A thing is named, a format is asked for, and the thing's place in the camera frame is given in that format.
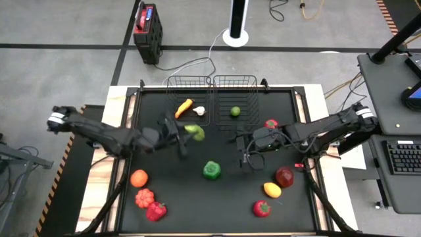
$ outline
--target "gray floor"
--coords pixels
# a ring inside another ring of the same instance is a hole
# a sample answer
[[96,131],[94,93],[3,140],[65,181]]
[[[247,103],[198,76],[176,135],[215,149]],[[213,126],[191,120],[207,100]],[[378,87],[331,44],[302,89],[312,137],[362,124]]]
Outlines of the gray floor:
[[[228,25],[229,1],[154,1],[164,26],[165,45],[210,45]],[[0,43],[121,44],[134,0],[0,0]],[[307,3],[308,12],[318,1]],[[322,14],[304,21],[299,1],[280,10],[285,22],[268,14],[268,1],[251,0],[246,29],[248,45],[280,47],[379,47],[391,33],[375,0],[326,1]],[[218,40],[217,45],[224,45]],[[13,147],[33,145],[40,156],[56,161],[51,170],[33,172],[28,193],[19,203],[14,233],[35,230],[47,192],[68,141],[68,134],[45,131],[54,105],[103,105],[119,51],[0,49],[0,131]],[[159,66],[179,65],[204,51],[165,51]],[[357,54],[212,52],[216,74],[253,74],[271,84],[322,84],[324,91],[359,71]],[[186,68],[179,74],[206,75],[211,64]],[[161,72],[128,51],[119,85],[161,84],[171,72]],[[365,86],[357,92],[367,94]],[[334,113],[348,94],[344,88],[327,100]],[[359,99],[352,95],[347,105]],[[370,98],[363,101],[372,107]],[[374,234],[417,236],[421,216],[375,210],[375,182],[348,182],[361,230]]]

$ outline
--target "red bell pepper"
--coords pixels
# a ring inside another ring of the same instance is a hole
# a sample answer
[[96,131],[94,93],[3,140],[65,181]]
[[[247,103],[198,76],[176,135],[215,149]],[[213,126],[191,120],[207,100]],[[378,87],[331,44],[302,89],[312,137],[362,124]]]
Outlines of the red bell pepper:
[[146,218],[150,221],[159,221],[166,214],[166,207],[157,201],[151,203],[146,211]]
[[256,217],[268,217],[270,215],[270,206],[266,201],[256,201],[253,206],[253,212]]

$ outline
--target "wire basket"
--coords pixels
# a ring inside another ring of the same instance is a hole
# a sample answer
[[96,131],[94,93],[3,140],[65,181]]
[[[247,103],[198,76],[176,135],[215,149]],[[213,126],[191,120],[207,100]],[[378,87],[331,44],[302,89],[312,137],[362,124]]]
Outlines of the wire basket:
[[[215,76],[214,122],[220,130],[233,130],[242,125],[251,128],[260,121],[259,95],[255,76]],[[240,114],[231,116],[231,108],[239,107]]]
[[[211,122],[211,78],[208,76],[171,76],[166,85],[168,95],[167,110],[175,114],[178,107],[187,99],[193,100],[193,105],[184,111],[177,121],[191,122],[201,126]],[[206,113],[197,115],[194,108],[203,106]]]

